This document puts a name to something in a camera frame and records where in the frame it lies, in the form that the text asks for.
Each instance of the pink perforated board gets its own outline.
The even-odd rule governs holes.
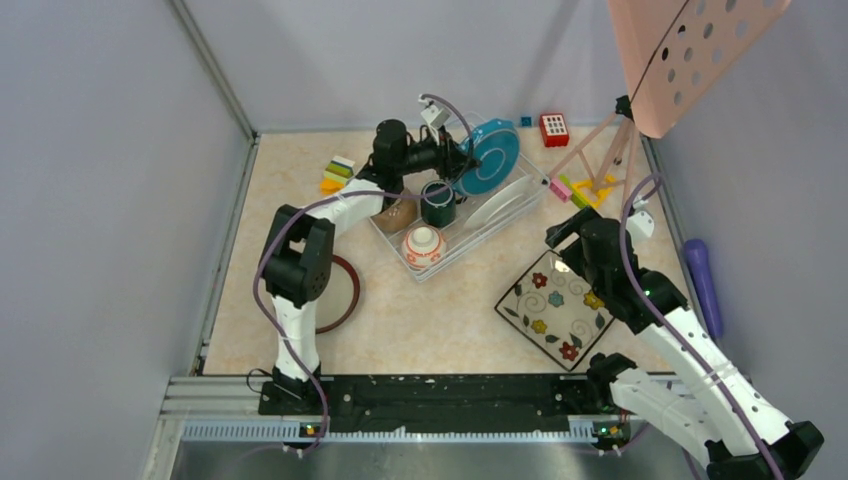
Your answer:
[[[653,138],[665,135],[791,2],[607,1],[636,126]],[[634,98],[645,65],[672,21]]]

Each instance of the clear plastic dish rack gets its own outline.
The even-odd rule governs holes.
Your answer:
[[[481,115],[474,112],[465,114],[465,119],[472,129],[487,121]],[[457,141],[465,138],[465,129],[461,127],[457,119],[454,119],[450,124],[448,124],[448,127],[451,133],[454,134]],[[469,230],[465,228],[465,221],[468,220],[468,218],[476,212],[478,208],[486,203],[486,201],[513,182],[528,175],[533,178],[528,182],[530,186],[528,186],[526,196],[522,201],[507,205],[505,208],[498,211],[497,214],[484,226],[476,230]],[[405,177],[404,184],[409,191],[414,194],[419,194],[427,182],[436,179],[437,176],[434,172],[419,173]],[[383,232],[376,224],[374,224],[373,220],[371,221],[371,224],[374,225],[374,228],[380,232],[380,235],[389,244],[389,247],[395,255],[397,255],[398,261],[406,266],[412,276],[420,283],[444,270],[448,267],[448,265],[473,250],[474,247],[483,243],[487,238],[502,230],[524,213],[530,211],[542,199],[542,195],[548,190],[548,184],[549,179],[547,175],[539,170],[539,168],[536,167],[536,165],[534,165],[533,162],[531,162],[530,159],[528,159],[523,153],[520,153],[512,173],[509,174],[509,177],[507,177],[507,179],[500,184],[498,188],[485,195],[467,197],[465,201],[456,206],[456,219],[450,225],[441,229],[441,232],[448,244],[447,253],[444,257],[442,257],[441,261],[423,269],[410,267],[404,260],[403,254],[401,253],[401,245],[406,237],[406,233],[417,227],[425,225],[424,221],[421,220],[420,205],[418,208],[418,219],[407,228],[397,233]]]

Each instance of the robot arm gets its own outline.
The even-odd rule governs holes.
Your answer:
[[[315,302],[323,292],[326,282],[330,278],[331,267],[326,264],[325,259],[332,257],[333,241],[336,238],[361,220],[376,215],[383,209],[383,198],[377,195],[345,197],[346,194],[363,191],[382,192],[375,183],[354,178],[336,194],[340,198],[339,201],[311,210],[308,217],[302,217],[304,223],[311,222],[311,228],[315,229],[315,240],[325,243],[323,248],[314,249],[313,247],[309,252],[306,249],[314,246],[314,244],[307,242],[307,245],[304,247],[304,254],[312,254],[315,257],[315,261],[310,263],[315,273],[308,274],[308,267],[296,270],[304,272],[304,276],[302,277],[304,280],[316,278],[316,283],[309,284],[307,282],[305,286],[301,284],[303,288],[299,289],[300,291],[285,291],[283,289],[274,289],[273,279],[269,283],[269,276],[266,274],[266,286],[271,285],[271,287],[267,288],[269,288],[269,292],[271,293],[271,302],[274,305],[277,321],[288,334],[289,342],[295,354],[313,372],[318,369],[320,364],[318,351],[315,348]],[[280,228],[285,225],[296,211],[296,209],[288,206],[283,206],[278,210],[277,216],[281,218],[275,218],[273,225],[276,228],[271,229],[271,233],[268,236],[269,244],[277,235]],[[328,230],[328,225],[333,226],[332,235]],[[289,258],[294,258],[297,252],[289,250],[287,253]],[[281,256],[276,256],[274,260],[279,261],[280,258]],[[285,279],[281,278],[277,284],[279,285],[284,282]],[[306,382],[309,378],[306,372],[291,357],[283,344],[283,338],[279,335],[277,337],[277,361],[274,364],[275,379],[288,378],[294,380],[294,383]],[[289,387],[293,390],[300,390],[299,387],[294,385],[289,385]]]
[[[659,272],[639,268],[630,235],[628,261],[644,293],[681,332],[691,348],[714,371],[707,372],[693,352],[647,309],[624,273],[619,247],[620,224],[587,207],[561,225],[548,229],[546,243],[555,247],[572,234],[579,239],[560,252],[565,264],[583,277],[615,318],[650,345],[672,366],[697,402],[678,397],[649,381],[648,375],[623,355],[592,359],[589,382],[598,400],[632,411],[671,437],[706,469],[711,479],[774,478],[751,435],[721,392],[721,382],[747,413],[784,478],[801,476],[823,443],[810,422],[792,423],[766,401],[739,373],[701,328],[683,295]]]
[[[434,170],[440,178],[452,180],[479,161],[460,151],[444,127],[447,110],[433,102],[425,103],[421,113],[430,134],[416,142],[400,120],[385,120],[377,126],[373,153],[368,163],[339,191],[338,201],[303,215],[286,232],[262,272],[271,294],[277,321],[283,326],[289,344],[310,372],[317,374],[320,359],[315,348],[315,301],[323,293],[330,277],[333,242],[350,227],[390,207],[394,200],[383,192],[403,191],[403,177]],[[374,195],[350,196],[354,192]],[[283,226],[298,212],[290,205],[277,211],[264,251]],[[291,243],[304,242],[298,252]],[[273,381],[282,390],[302,398],[310,395],[308,374],[294,361],[284,339],[278,336],[278,357],[272,371]]]

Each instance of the square plate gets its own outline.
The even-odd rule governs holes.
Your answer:
[[[612,323],[585,280],[547,251],[507,290],[495,311],[567,371]]]

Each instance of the beige floor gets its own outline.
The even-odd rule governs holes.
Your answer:
[[[591,128],[572,128],[571,145]],[[607,129],[587,150],[600,164],[615,131]],[[522,151],[543,171],[568,149],[547,149],[538,129],[520,129]],[[243,374],[270,369],[277,354],[276,331],[253,302],[251,281],[271,219],[285,203],[303,205],[321,198],[321,172],[333,155],[358,162],[371,151],[373,131],[265,135],[250,180],[204,373]],[[639,149],[635,172],[649,173]],[[622,167],[612,173],[620,178]],[[578,162],[565,172],[582,179]],[[617,216],[620,189],[600,211]],[[685,292],[659,200],[648,210],[657,222],[654,237],[637,246],[640,263],[660,270]],[[540,205],[486,243],[424,283],[417,283],[368,223],[353,227],[336,242],[335,252],[350,261],[363,280],[354,315],[340,328],[318,337],[325,374],[342,373],[544,373],[561,371],[493,310],[495,303],[546,249],[545,229],[577,208],[547,192]],[[269,298],[263,290],[263,298]],[[615,322],[595,352],[622,352],[649,371],[668,371],[653,351],[627,327]],[[575,372],[585,371],[582,362]]]

